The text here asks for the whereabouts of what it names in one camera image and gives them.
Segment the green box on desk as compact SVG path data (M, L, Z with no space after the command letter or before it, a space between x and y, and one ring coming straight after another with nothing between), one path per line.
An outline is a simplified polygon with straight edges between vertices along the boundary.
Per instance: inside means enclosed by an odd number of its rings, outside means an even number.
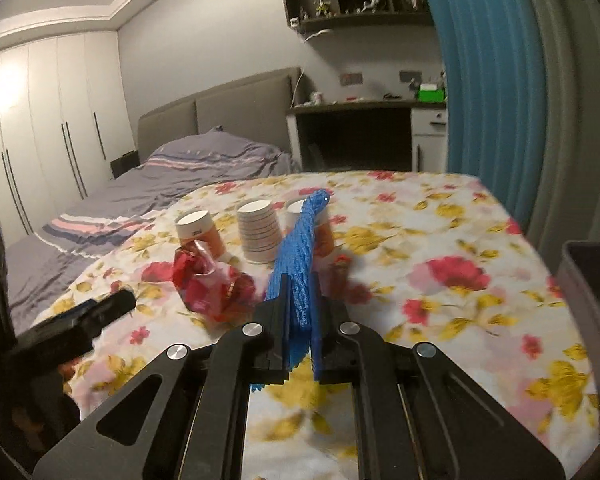
M417 99L423 103L443 103L446 100L446 92L443 84L424 82L419 85Z

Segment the grey striped duvet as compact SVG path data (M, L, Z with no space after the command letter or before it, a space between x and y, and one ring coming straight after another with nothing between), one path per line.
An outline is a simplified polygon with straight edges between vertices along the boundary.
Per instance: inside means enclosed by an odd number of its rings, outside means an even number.
M186 194L209 184L297 170L288 148L218 129L161 145L140 166L7 249L8 301L15 332L25 332L90 264Z

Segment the grey trash bin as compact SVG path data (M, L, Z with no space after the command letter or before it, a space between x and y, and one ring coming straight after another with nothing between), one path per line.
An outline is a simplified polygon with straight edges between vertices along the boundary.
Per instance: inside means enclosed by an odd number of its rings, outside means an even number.
M577 322L600 395L600 242L566 243L557 281Z

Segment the white striped paper cup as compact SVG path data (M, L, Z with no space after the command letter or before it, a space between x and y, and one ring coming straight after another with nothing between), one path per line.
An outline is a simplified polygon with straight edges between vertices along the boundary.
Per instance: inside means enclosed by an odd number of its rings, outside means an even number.
M245 200L237 206L236 218L245 258L252 263L273 262L283 235L272 200Z

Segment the blue grey curtain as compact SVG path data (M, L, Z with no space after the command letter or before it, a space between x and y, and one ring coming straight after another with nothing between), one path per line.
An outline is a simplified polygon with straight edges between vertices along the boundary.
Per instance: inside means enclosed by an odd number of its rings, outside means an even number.
M550 269L600 242L600 0L428 0L448 167L471 174Z

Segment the white wardrobe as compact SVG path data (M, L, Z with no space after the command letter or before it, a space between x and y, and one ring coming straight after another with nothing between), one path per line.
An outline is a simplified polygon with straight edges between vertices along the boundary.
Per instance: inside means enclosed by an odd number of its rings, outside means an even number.
M0 227L14 244L85 200L133 151L115 32L0 52Z

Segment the red white crumpled wrapper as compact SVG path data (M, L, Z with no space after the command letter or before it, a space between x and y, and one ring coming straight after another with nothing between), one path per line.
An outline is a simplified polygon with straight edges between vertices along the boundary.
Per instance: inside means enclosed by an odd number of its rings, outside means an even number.
M215 323L237 324L251 318L261 299L249 274L214 260L197 242L174 252L172 283L187 310Z

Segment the floral bed sheet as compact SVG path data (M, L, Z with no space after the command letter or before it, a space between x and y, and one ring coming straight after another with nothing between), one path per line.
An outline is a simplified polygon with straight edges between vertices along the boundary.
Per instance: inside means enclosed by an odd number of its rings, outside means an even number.
M184 196L91 264L50 307L58 314L124 286L137 299L76 368L68 391L80 411L91 413L170 344L202 347L222 332L189 312L166 279L180 214L210 211L230 265L263 285L270 268L245 258L238 205L265 197L282 210L318 188L330 195L336 251L352 264L344 291L350 317L394 344L436 344L567 474L576 472L600 440L588 352L562 292L515 220L478 179L460 174L292 174Z

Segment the dark desk with drawers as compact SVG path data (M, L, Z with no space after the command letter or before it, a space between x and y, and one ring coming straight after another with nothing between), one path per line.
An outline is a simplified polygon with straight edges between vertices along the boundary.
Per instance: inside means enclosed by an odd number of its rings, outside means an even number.
M351 101L287 112L291 154L304 171L445 172L443 103Z

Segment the orange paper cup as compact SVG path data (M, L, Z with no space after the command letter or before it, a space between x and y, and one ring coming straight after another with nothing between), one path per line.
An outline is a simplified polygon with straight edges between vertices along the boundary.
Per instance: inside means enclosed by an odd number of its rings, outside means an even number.
M293 198L288 200L284 208L285 231L284 234L289 234L300 216L305 197ZM329 257L335 250L334 237L332 236L332 228L329 224L329 215L327 208L324 208L314 220L314 256L319 259Z
M182 247L192 247L195 242L207 245L215 259L221 259L226 248L207 209L186 211L175 220L175 229Z

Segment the blue ridged sponge cloth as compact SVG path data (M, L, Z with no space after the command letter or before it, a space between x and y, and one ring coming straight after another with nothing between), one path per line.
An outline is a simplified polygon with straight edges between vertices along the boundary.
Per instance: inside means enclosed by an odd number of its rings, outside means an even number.
M314 226L318 216L326 211L330 195L319 188L306 196L291 231L278 248L274 269L268 279L264 300L275 300L280 293L284 275L288 278L289 335L284 338L283 358L286 370L293 370L308 355L312 339L312 309L316 304L316 279L313 277L315 248Z

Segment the grey upholstered headboard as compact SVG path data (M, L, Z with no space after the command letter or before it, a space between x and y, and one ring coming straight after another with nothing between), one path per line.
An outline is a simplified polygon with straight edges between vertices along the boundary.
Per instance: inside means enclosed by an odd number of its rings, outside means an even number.
M184 96L143 115L137 124L140 160L170 141L221 129L290 150L286 114L300 94L298 67L282 68Z

